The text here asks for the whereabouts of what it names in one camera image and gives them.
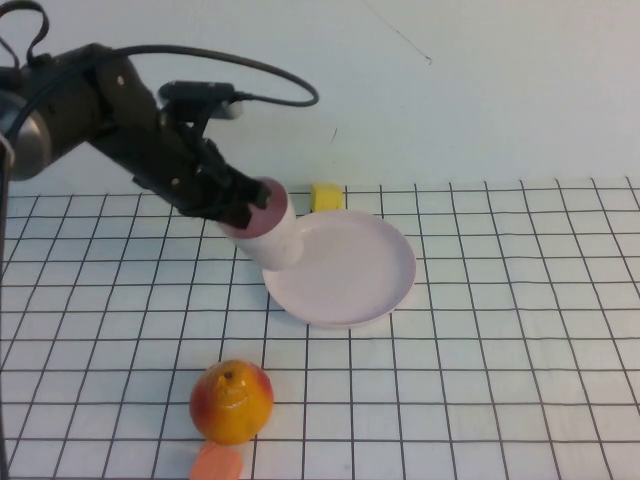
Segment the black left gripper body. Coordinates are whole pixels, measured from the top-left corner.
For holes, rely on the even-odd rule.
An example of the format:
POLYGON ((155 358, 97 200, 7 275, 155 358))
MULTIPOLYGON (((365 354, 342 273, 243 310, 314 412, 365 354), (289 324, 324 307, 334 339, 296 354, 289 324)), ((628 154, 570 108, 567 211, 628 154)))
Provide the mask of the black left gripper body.
POLYGON ((232 85, 170 82, 160 89, 165 104, 159 108, 132 62, 119 58, 97 67, 97 90, 103 115, 98 151, 185 216, 229 203, 232 167, 203 133, 232 102, 232 85))

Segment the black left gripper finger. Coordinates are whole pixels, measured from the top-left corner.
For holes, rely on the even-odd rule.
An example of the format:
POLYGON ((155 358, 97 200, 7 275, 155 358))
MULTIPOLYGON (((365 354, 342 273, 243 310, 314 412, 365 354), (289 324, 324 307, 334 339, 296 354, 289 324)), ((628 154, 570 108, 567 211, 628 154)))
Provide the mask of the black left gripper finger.
POLYGON ((200 208, 198 216, 213 220, 224 227, 246 230, 252 219, 252 212, 246 202, 214 202, 200 208))
POLYGON ((271 190, 264 181, 249 177, 235 168, 230 168, 228 197, 231 208, 245 208, 253 205, 266 209, 271 197, 271 190))

